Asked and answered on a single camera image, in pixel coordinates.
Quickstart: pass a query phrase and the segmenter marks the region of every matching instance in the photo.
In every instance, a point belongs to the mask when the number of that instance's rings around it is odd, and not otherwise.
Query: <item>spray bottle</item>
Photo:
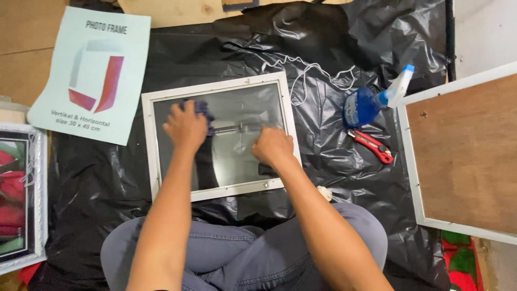
[[[390,87],[376,95],[367,87],[354,91],[343,105],[343,123],[348,127],[360,127],[373,122],[382,109],[397,107],[406,95],[414,70],[414,66],[406,65]]]

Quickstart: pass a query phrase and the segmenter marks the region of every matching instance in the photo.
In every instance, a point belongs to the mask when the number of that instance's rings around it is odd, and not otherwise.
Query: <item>leg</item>
[[[136,243],[145,217],[132,219],[115,228],[101,249],[102,270],[111,291],[125,290]],[[245,250],[261,234],[241,227],[210,225],[193,221],[187,243],[186,271],[183,289],[207,290],[213,288],[193,272],[210,272],[226,265]]]
[[[380,222],[363,207],[348,203],[333,206],[359,233],[383,269],[388,241]],[[222,290],[329,289],[314,266],[296,218],[269,229],[226,266],[203,278]]]

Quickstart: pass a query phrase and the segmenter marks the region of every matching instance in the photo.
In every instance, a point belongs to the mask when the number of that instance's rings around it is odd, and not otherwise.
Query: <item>red utility knife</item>
[[[372,151],[381,160],[381,163],[389,164],[393,162],[393,157],[388,148],[373,137],[354,129],[349,129],[348,135],[353,137],[355,142],[359,142]]]

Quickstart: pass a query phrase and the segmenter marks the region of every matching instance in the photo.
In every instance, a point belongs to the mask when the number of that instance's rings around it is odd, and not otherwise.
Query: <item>white rope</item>
[[[26,149],[28,151],[28,158],[29,161],[27,162],[27,168],[25,169],[25,176],[20,179],[21,183],[25,183],[25,187],[29,187],[32,184],[34,184],[34,165],[36,163],[35,159],[35,144],[36,144],[36,135],[30,133],[28,137],[28,148]]]
[[[285,63],[287,62],[287,60],[291,61],[291,62],[295,62],[295,61],[300,61],[302,64],[305,65],[305,69],[303,70],[303,73],[298,75],[298,77],[296,77],[294,79],[294,82],[293,82],[293,86],[291,87],[291,90],[289,92],[289,99],[291,100],[291,104],[293,106],[300,106],[302,105],[305,100],[307,100],[307,84],[306,84],[306,73],[308,70],[310,70],[311,68],[316,68],[318,69],[323,75],[325,75],[328,80],[330,81],[330,83],[334,86],[336,86],[338,89],[342,90],[342,91],[347,91],[347,90],[350,90],[352,88],[352,86],[354,86],[354,82],[356,80],[356,78],[354,77],[354,73],[352,72],[352,70],[355,68],[355,66],[352,66],[350,69],[348,70],[345,70],[345,71],[341,71],[339,72],[335,77],[331,77],[329,73],[325,72],[318,63],[312,63],[312,64],[309,64],[309,63],[306,63],[304,62],[299,56],[297,57],[290,57],[288,55],[283,55],[283,54],[279,54],[281,56],[284,57],[283,60],[278,60],[276,61],[274,64],[270,64],[268,61],[266,61],[265,59],[262,59],[264,61],[264,64],[262,65],[262,71],[264,71],[264,69],[266,68],[266,66],[269,66],[269,67],[275,67],[276,65],[278,64],[282,64],[282,65],[285,65]],[[339,75],[341,75],[342,73],[346,73],[346,72],[350,72],[350,75],[352,76],[352,82],[350,83],[350,86],[346,87],[346,88],[342,88],[340,85],[334,83],[334,81],[336,79],[339,78]],[[293,96],[293,89],[294,89],[294,85],[296,84],[296,81],[298,81],[298,79],[303,76],[303,100],[299,103],[294,103],[293,102],[293,99],[292,99],[292,96]]]

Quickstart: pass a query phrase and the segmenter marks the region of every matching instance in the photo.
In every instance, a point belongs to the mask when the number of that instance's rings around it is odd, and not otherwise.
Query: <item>black plastic sheet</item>
[[[354,88],[386,88],[404,65],[416,67],[410,93],[445,83],[445,0],[355,0],[345,5],[296,2],[256,7],[211,24],[151,31],[142,92],[285,70],[291,86],[305,68],[299,56],[335,75],[352,65]],[[343,85],[352,81],[342,75]],[[307,100],[293,107],[304,170],[373,213],[389,239],[384,273],[395,290],[449,290],[439,232],[417,226],[398,119],[384,110],[362,128],[394,155],[381,164],[346,135],[341,120],[348,92],[316,69],[307,73]],[[293,98],[303,99],[298,81]],[[30,290],[107,290],[99,253],[104,238],[151,205],[141,104],[126,147],[53,133],[49,170],[48,260]],[[199,201],[193,219],[270,228],[293,215],[284,190]]]

